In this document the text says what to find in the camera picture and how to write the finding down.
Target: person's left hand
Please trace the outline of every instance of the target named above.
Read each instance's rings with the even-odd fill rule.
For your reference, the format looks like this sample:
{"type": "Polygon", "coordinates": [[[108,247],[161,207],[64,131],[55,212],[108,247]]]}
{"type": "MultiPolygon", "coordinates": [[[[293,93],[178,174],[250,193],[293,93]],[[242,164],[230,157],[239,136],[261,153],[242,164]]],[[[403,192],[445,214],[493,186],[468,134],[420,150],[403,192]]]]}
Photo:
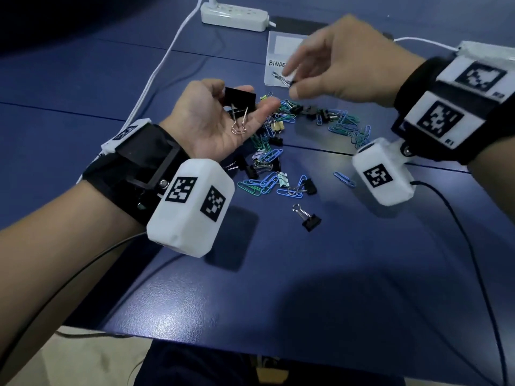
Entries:
{"type": "MultiPolygon", "coordinates": [[[[164,128],[191,158],[210,158],[222,161],[253,135],[280,106],[279,99],[262,100],[257,109],[247,114],[245,134],[233,134],[232,117],[220,103],[223,98],[222,80],[191,81],[177,100],[171,115],[161,122],[164,128]]],[[[250,85],[236,89],[253,92],[250,85]]]]}

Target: forearm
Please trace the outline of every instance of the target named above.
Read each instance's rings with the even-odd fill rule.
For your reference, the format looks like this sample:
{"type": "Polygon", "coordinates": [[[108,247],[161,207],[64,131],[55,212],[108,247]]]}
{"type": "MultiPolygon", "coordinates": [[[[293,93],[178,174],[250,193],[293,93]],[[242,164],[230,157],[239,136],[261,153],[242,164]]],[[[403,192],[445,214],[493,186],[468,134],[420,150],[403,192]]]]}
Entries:
{"type": "MultiPolygon", "coordinates": [[[[81,267],[109,246],[142,231],[132,217],[85,181],[1,231],[0,351],[81,267]]],[[[115,259],[110,255],[92,266],[92,273],[85,273],[74,285],[71,297],[68,292],[65,308],[38,323],[38,334],[52,333],[115,259]]]]}
{"type": "Polygon", "coordinates": [[[515,137],[488,146],[469,164],[469,170],[515,222],[515,137]]]}

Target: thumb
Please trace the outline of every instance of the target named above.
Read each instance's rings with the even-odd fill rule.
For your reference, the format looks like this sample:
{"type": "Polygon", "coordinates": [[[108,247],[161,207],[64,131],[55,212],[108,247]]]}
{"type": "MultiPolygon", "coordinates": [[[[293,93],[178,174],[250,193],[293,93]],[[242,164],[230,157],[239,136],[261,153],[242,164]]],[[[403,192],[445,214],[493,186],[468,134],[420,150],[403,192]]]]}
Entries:
{"type": "Polygon", "coordinates": [[[296,82],[289,89],[290,97],[293,100],[311,99],[327,93],[324,89],[324,75],[325,73],[296,82]]]}

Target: black cable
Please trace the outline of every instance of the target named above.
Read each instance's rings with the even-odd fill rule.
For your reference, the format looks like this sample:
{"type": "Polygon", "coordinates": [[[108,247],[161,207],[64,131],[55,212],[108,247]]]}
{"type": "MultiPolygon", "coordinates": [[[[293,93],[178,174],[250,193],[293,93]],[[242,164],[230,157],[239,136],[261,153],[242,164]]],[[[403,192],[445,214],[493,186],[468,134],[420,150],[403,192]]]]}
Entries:
{"type": "Polygon", "coordinates": [[[74,273],[74,275],[69,278],[54,294],[52,294],[52,296],[50,298],[47,299],[47,301],[39,308],[38,311],[36,311],[36,313],[34,314],[34,316],[32,316],[32,318],[29,320],[29,322],[25,325],[25,327],[23,327],[15,336],[15,338],[11,341],[11,343],[9,344],[9,346],[6,348],[6,350],[3,352],[2,354],[2,357],[0,359],[0,374],[2,373],[3,371],[3,367],[5,366],[5,364],[7,363],[7,360],[9,359],[9,357],[11,356],[11,354],[13,353],[14,349],[16,348],[16,346],[18,345],[18,343],[20,342],[20,340],[22,339],[22,337],[24,336],[24,334],[28,331],[28,329],[30,328],[30,325],[32,325],[34,323],[34,321],[38,318],[38,316],[41,314],[41,312],[45,309],[46,306],[48,306],[48,304],[50,302],[52,302],[52,300],[73,280],[75,279],[78,275],[81,274],[81,272],[83,272],[85,269],[87,269],[89,266],[91,266],[93,263],[95,263],[95,261],[101,259],[102,257],[104,257],[107,253],[115,250],[116,248],[118,248],[119,246],[122,246],[123,244],[137,238],[137,237],[140,237],[144,234],[146,234],[147,232],[143,232],[143,233],[139,233],[139,234],[136,234],[134,236],[131,236],[131,237],[128,237],[126,238],[125,240],[122,240],[120,241],[119,243],[107,248],[105,251],[103,251],[102,253],[100,253],[98,256],[96,256],[93,260],[91,260],[89,263],[87,263],[85,266],[83,266],[80,270],[78,270],[76,273],[74,273]]]}
{"type": "Polygon", "coordinates": [[[132,337],[132,336],[127,336],[127,335],[113,335],[111,333],[105,333],[105,332],[74,334],[74,333],[63,333],[60,331],[55,331],[54,334],[56,336],[63,337],[65,339],[92,339],[95,337],[112,337],[114,339],[128,339],[128,338],[132,337]]]}
{"type": "Polygon", "coordinates": [[[474,265],[474,270],[476,272],[477,281],[480,284],[481,294],[483,295],[486,309],[488,311],[488,316],[490,317],[490,322],[492,323],[493,334],[495,336],[495,343],[497,344],[497,349],[499,351],[499,359],[501,361],[501,373],[502,373],[502,377],[503,377],[503,386],[508,386],[508,370],[506,368],[506,357],[504,356],[503,344],[501,342],[501,334],[499,333],[499,326],[497,325],[497,320],[495,319],[495,315],[493,314],[493,308],[492,308],[492,304],[490,303],[490,298],[488,298],[488,294],[486,292],[485,282],[483,281],[483,276],[481,275],[480,266],[477,262],[476,254],[474,252],[474,247],[472,246],[472,242],[470,241],[469,236],[465,232],[465,229],[463,229],[463,226],[461,226],[461,223],[460,223],[458,217],[456,216],[456,213],[454,213],[454,210],[453,210],[451,204],[447,201],[446,197],[443,196],[443,194],[440,191],[438,191],[431,184],[425,183],[423,181],[411,181],[410,184],[423,185],[423,186],[428,187],[429,189],[433,190],[434,193],[437,194],[440,197],[440,199],[443,201],[443,203],[446,205],[447,209],[450,211],[452,217],[454,218],[454,222],[456,222],[456,224],[458,225],[459,231],[461,232],[461,234],[463,234],[465,241],[467,241],[467,245],[469,246],[469,251],[470,251],[470,257],[472,258],[472,263],[474,265]]]}

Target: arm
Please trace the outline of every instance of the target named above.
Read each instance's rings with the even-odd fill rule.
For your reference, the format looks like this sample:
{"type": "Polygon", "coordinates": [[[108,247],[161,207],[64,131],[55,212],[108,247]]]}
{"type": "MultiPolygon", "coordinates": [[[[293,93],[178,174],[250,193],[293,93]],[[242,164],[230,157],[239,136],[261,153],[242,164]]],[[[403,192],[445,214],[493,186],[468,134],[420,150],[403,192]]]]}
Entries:
{"type": "MultiPolygon", "coordinates": [[[[306,38],[283,74],[297,70],[289,91],[293,99],[331,95],[391,107],[401,86],[423,62],[367,23],[347,15],[306,38]]],[[[515,138],[488,146],[468,168],[515,222],[515,138]]]]}
{"type": "MultiPolygon", "coordinates": [[[[247,116],[247,132],[235,135],[231,132],[233,120],[220,102],[223,89],[221,80],[191,82],[171,115],[161,123],[192,158],[221,161],[280,105],[276,98],[261,101],[256,111],[247,116]]],[[[253,91],[248,85],[239,89],[253,91]]],[[[86,181],[1,231],[0,352],[6,351],[18,331],[74,273],[105,249],[143,231],[143,226],[86,181]]],[[[48,340],[114,263],[122,248],[90,266],[48,305],[0,373],[0,385],[48,340]]]]}

